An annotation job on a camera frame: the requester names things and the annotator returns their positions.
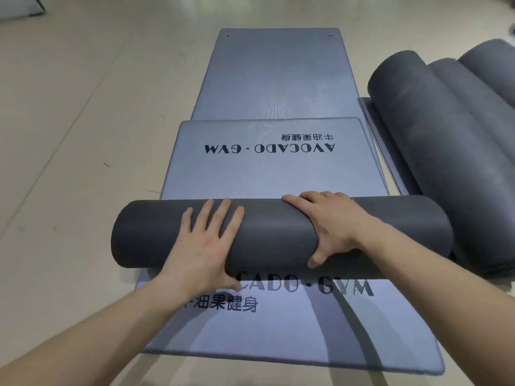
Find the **person's left hand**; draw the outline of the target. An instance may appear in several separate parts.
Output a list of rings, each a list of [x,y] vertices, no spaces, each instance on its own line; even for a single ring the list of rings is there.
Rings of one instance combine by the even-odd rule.
[[[244,207],[237,207],[229,220],[229,223],[232,222],[232,242],[211,243],[213,206],[214,200],[206,201],[197,215],[195,223],[191,223],[195,239],[190,247],[180,247],[179,229],[176,242],[156,279],[162,285],[165,293],[172,294],[178,305],[184,305],[198,295],[218,289],[229,289],[236,292],[242,290],[241,282],[232,276],[230,276],[232,277],[232,288],[214,288],[214,270],[216,259],[225,259],[226,265],[230,247],[242,224]]]

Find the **person's right hand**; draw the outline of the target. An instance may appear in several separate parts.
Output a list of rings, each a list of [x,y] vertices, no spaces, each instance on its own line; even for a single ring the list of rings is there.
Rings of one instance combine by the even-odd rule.
[[[363,250],[367,230],[378,223],[376,217],[368,214],[342,192],[334,194],[329,191],[306,191],[299,196],[284,195],[282,200],[309,218],[318,238],[332,238],[335,254],[348,253],[354,249]]]

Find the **grey printed exercise mat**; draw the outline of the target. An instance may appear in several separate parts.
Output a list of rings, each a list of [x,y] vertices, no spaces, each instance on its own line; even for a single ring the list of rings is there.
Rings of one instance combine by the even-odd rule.
[[[159,268],[187,208],[192,223],[207,199],[245,215],[227,259],[233,273],[300,272],[318,245],[313,225],[285,194],[332,190],[447,257],[453,230],[421,195],[389,195],[373,141],[356,117],[189,120],[180,124],[159,200],[132,201],[114,222],[111,252],[123,268]]]

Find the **person's left forearm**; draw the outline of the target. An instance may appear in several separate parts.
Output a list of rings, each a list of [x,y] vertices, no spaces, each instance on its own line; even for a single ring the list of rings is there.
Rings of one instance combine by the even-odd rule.
[[[153,279],[0,368],[0,386],[109,386],[195,295],[191,287]]]

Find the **person's right forearm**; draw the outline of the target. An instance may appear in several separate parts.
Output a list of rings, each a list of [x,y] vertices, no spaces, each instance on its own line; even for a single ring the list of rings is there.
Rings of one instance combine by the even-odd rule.
[[[515,297],[382,222],[358,242],[455,360],[515,356]]]

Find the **flat blue-grey exercise mat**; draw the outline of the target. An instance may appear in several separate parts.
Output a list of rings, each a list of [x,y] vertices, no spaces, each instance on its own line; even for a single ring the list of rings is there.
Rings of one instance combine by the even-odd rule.
[[[400,194],[423,195],[372,99],[361,97],[358,103]]]

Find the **grey exercise mat with eyelets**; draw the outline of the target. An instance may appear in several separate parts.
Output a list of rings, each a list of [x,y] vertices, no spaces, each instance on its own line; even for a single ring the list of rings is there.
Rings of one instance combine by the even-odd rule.
[[[340,117],[359,118],[374,146],[337,29],[222,29],[190,120]],[[332,262],[230,272],[241,292],[194,298],[144,352],[443,374],[428,326],[370,260]]]

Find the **dark grey rolled exercise mat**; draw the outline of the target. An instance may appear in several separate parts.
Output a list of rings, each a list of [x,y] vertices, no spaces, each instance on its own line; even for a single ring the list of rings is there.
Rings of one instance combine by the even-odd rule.
[[[515,109],[455,59],[436,60],[429,67],[515,165]]]
[[[515,109],[515,46],[503,39],[491,39],[458,60]]]
[[[456,258],[515,276],[515,165],[414,51],[385,59],[368,93],[422,194],[447,214]]]

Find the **grey mat corner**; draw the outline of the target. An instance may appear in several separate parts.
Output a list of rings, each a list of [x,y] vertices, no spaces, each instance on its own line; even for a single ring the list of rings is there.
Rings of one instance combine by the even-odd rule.
[[[45,13],[46,8],[40,0],[0,0],[0,21]]]

